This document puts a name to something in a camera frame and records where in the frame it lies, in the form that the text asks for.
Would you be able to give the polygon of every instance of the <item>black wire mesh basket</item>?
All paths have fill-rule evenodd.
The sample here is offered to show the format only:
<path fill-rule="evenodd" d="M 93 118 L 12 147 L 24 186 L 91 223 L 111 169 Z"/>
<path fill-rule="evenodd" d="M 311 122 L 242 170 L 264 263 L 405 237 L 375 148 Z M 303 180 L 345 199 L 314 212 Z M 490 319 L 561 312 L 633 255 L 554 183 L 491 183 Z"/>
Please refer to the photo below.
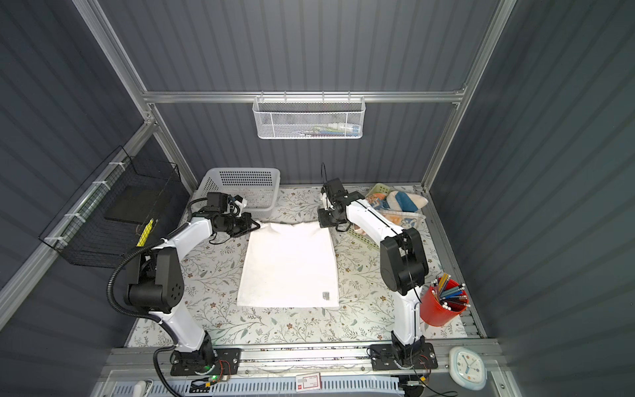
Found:
<path fill-rule="evenodd" d="M 114 165 L 39 237 L 72 265 L 114 268 L 130 250 L 176 229 L 183 215 L 189 195 L 176 164 L 126 156 Z"/>

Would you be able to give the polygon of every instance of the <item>clock face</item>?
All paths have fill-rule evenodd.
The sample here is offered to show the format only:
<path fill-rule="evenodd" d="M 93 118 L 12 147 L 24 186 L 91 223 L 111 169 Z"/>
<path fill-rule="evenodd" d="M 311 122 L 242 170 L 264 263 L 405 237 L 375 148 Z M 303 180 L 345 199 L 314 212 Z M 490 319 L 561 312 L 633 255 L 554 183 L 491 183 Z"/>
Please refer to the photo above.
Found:
<path fill-rule="evenodd" d="M 457 372 L 461 378 L 472 383 L 483 382 L 483 362 L 473 353 L 468 351 L 459 351 L 457 353 Z"/>

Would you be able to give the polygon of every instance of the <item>cloth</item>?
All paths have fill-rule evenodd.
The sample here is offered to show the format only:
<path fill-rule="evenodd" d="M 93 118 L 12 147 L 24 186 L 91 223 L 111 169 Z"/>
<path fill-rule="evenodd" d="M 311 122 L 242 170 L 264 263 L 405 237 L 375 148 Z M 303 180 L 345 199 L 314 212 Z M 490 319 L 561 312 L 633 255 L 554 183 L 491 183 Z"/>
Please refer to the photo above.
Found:
<path fill-rule="evenodd" d="M 366 201 L 374 209 L 380 208 L 388 209 L 388 203 L 386 203 L 386 195 L 384 193 L 373 193 L 366 196 Z"/>
<path fill-rule="evenodd" d="M 386 196 L 386 202 L 392 211 L 417 212 L 428 200 L 418 194 L 392 191 Z"/>
<path fill-rule="evenodd" d="M 339 307 L 333 242 L 319 222 L 264 223 L 251 232 L 238 306 Z"/>

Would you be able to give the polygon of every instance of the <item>gray corrugated wall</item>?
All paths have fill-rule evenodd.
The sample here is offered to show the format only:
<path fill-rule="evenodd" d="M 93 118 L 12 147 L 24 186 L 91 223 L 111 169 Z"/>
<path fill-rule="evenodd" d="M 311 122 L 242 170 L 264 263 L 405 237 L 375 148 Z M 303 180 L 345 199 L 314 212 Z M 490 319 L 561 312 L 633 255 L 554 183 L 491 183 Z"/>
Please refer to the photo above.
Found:
<path fill-rule="evenodd" d="M 634 16 L 521 1 L 432 187 L 526 396 L 635 386 Z"/>
<path fill-rule="evenodd" d="M 0 286 L 142 123 L 70 1 L 0 3 Z"/>
<path fill-rule="evenodd" d="M 70 0 L 0 2 L 0 285 L 141 123 Z M 106 302 L 109 273 L 52 265 L 0 332 L 0 395 L 90 393 L 131 325 Z"/>
<path fill-rule="evenodd" d="M 148 90 L 462 87 L 496 0 L 103 1 Z"/>
<path fill-rule="evenodd" d="M 148 90 L 463 87 L 496 0 L 104 1 Z M 360 140 L 261 140 L 250 105 L 157 105 L 197 178 L 281 170 L 283 184 L 418 182 L 450 104 L 369 104 Z"/>
<path fill-rule="evenodd" d="M 260 139 L 248 104 L 158 104 L 196 177 L 223 166 L 274 167 L 282 184 L 418 182 L 452 104 L 368 104 L 361 139 Z"/>

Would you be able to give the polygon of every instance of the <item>black cable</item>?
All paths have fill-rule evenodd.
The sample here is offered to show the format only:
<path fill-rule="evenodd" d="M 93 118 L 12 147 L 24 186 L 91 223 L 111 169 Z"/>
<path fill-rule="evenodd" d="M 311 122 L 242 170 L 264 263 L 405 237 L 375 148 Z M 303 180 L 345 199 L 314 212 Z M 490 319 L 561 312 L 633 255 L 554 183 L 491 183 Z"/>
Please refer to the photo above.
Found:
<path fill-rule="evenodd" d="M 192 220 L 192 204 L 200 203 L 201 201 L 207 201 L 207 197 L 194 199 L 189 202 L 187 205 L 187 221 L 190 222 Z"/>
<path fill-rule="evenodd" d="M 424 383 L 424 392 L 425 392 L 425 387 L 427 387 L 428 389 L 430 389 L 431 392 L 435 393 L 431 396 L 428 397 L 435 397 L 435 396 L 443 396 L 443 397 L 457 397 L 458 396 L 458 391 L 455 390 L 449 390 L 449 391 L 444 391 L 442 393 L 439 393 L 438 391 L 434 390 L 433 388 L 431 388 L 430 386 L 428 386 L 427 384 Z"/>
<path fill-rule="evenodd" d="M 375 352 L 375 354 L 376 354 L 376 355 L 374 356 L 374 355 L 370 354 L 370 353 L 368 352 L 369 350 L 370 350 L 370 351 Z M 368 354 L 368 357 L 370 357 L 370 358 L 373 358 L 373 357 L 374 357 L 374 358 L 381 358 L 381 357 L 383 357 L 383 356 L 384 356 L 381 352 L 379 352 L 379 351 L 377 351 L 377 350 L 373 349 L 372 347 L 367 347 L 367 348 L 366 348 L 366 354 Z"/>
<path fill-rule="evenodd" d="M 214 241 L 213 239 L 209 240 L 209 241 L 208 241 L 208 243 L 209 243 L 209 244 L 211 244 L 211 245 L 222 245 L 222 244 L 225 244 L 226 242 L 228 242 L 228 241 L 229 241 L 229 239 L 231 239 L 231 237 L 232 237 L 232 236 L 229 236 L 229 237 L 227 238 L 227 240 L 223 241 L 222 243 L 212 243 L 212 241 Z"/>
<path fill-rule="evenodd" d="M 365 206 L 364 204 L 362 204 L 362 203 L 359 201 L 359 199 L 357 199 L 357 200 L 355 200 L 355 201 L 356 201 L 359 205 L 361 205 L 362 207 L 366 208 L 366 206 Z M 374 212 L 370 211 L 370 213 L 371 213 L 371 214 L 372 214 L 375 218 L 379 219 L 379 221 L 380 221 L 381 223 L 383 223 L 384 225 L 386 225 L 386 227 L 388 227 L 390 230 L 392 230 L 392 232 L 393 232 L 395 235 L 398 235 L 398 234 L 399 234 L 399 233 L 397 233 L 397 232 L 396 232 L 393 228 L 391 228 L 391 226 L 390 226 L 389 224 L 387 224 L 386 222 L 384 222 L 384 220 L 383 220 L 383 219 L 381 219 L 380 217 L 378 217 L 378 216 L 377 216 Z"/>
<path fill-rule="evenodd" d="M 328 177 L 326 176 L 326 164 L 324 164 L 324 162 L 322 162 L 322 165 L 319 168 L 319 176 L 322 178 L 323 185 L 328 182 Z"/>
<path fill-rule="evenodd" d="M 161 381 L 162 385 L 170 392 L 170 394 L 172 394 L 174 397 L 183 397 L 181 394 L 178 394 L 177 391 L 172 388 L 172 386 L 170 386 L 168 381 L 165 379 L 165 376 L 163 376 L 161 368 L 159 367 L 159 353 L 161 353 L 162 351 L 174 350 L 175 347 L 176 344 L 174 346 L 164 346 L 156 349 L 152 354 L 152 364 L 154 365 L 154 370 L 156 371 L 159 380 Z"/>
<path fill-rule="evenodd" d="M 190 201 L 190 203 L 187 205 L 187 221 L 190 222 L 192 220 L 192 204 L 194 203 L 198 203 L 200 201 L 203 200 L 207 200 L 207 198 L 203 198 L 203 199 L 196 199 L 196 200 L 192 200 Z M 185 228 L 188 226 L 188 223 L 184 223 L 181 226 L 179 226 L 178 228 L 176 228 L 175 230 L 171 231 L 166 237 L 165 240 L 169 240 L 172 237 L 176 236 L 178 233 L 182 232 L 183 230 L 185 230 Z M 168 335 L 172 338 L 172 342 L 174 343 L 173 346 L 167 346 L 167 347 L 160 347 L 159 349 L 157 349 L 154 354 L 152 355 L 152 360 L 154 363 L 154 369 L 156 370 L 157 376 L 159 377 L 159 380 L 161 380 L 161 383 L 163 384 L 163 386 L 165 386 L 165 388 L 170 392 L 170 394 L 172 394 L 174 397 L 182 397 L 180 394 L 178 394 L 174 389 L 172 389 L 172 387 L 168 384 L 168 382 L 166 381 L 165 377 L 163 376 L 163 373 L 161 373 L 161 369 L 159 368 L 159 362 L 158 362 L 158 355 L 160 352 L 162 351 L 171 351 L 174 350 L 174 348 L 176 348 L 176 346 L 178 345 L 178 337 L 177 335 L 174 333 L 174 331 L 167 325 L 167 323 L 161 321 L 161 318 L 154 316 L 152 314 L 144 314 L 144 313 L 139 313 L 136 311 L 132 311 L 129 309 L 126 309 L 125 307 L 123 307 L 122 305 L 120 305 L 117 302 L 117 299 L 115 298 L 114 295 L 114 285 L 115 285 L 115 281 L 117 280 L 117 276 L 119 275 L 119 273 L 123 270 L 123 268 L 134 258 L 136 258 L 139 255 L 143 255 L 144 253 L 150 251 L 151 249 L 153 249 L 154 247 L 163 244 L 164 240 L 160 239 L 159 241 L 157 241 L 156 243 L 150 244 L 148 246 L 142 246 L 137 248 L 136 250 L 132 251 L 131 253 L 129 253 L 127 256 L 125 256 L 125 258 L 121 261 L 121 263 L 113 270 L 110 279 L 108 280 L 108 284 L 106 285 L 106 297 L 108 298 L 108 303 L 110 304 L 110 306 L 118 313 L 121 313 L 125 316 L 130 316 L 130 317 L 135 317 L 135 318 L 145 318 L 147 320 L 152 320 L 155 321 L 156 323 L 159 323 L 159 325 L 161 326 L 161 328 L 163 328 L 163 330 L 165 332 L 168 333 Z"/>
<path fill-rule="evenodd" d="M 406 269 L 408 270 L 408 275 L 410 276 L 410 283 L 412 284 L 412 288 L 415 290 L 415 296 L 417 296 L 417 299 L 419 300 L 419 309 L 421 310 L 421 305 L 424 303 L 421 302 L 421 298 L 419 297 L 419 294 L 417 293 L 417 289 L 415 288 L 416 287 L 415 282 L 412 280 L 412 273 L 410 272 L 410 266 L 408 265 L 408 251 L 407 250 L 404 250 L 404 251 L 406 251 Z"/>

